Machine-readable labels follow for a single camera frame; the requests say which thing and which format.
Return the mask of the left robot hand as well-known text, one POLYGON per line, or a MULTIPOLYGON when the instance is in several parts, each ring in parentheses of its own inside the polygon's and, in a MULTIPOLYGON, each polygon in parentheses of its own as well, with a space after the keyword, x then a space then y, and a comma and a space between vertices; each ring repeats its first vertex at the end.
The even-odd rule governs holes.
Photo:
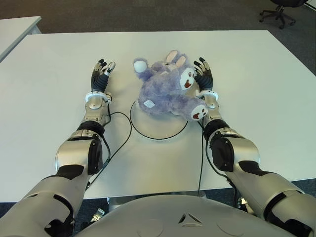
POLYGON ((100 59, 94 66, 91 76, 91 91, 104 92, 108 82, 110 74, 113 72, 116 66, 115 62, 110 62, 108 65, 104 59, 100 59))

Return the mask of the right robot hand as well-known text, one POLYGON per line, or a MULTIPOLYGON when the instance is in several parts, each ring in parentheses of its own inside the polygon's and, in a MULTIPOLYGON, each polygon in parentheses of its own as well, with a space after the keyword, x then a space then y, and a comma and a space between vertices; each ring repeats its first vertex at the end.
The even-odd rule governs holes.
POLYGON ((199 90, 212 90, 213 89, 213 76, 210 65, 208 62, 200 57, 199 61, 194 61, 195 65, 195 81, 199 86, 199 90))

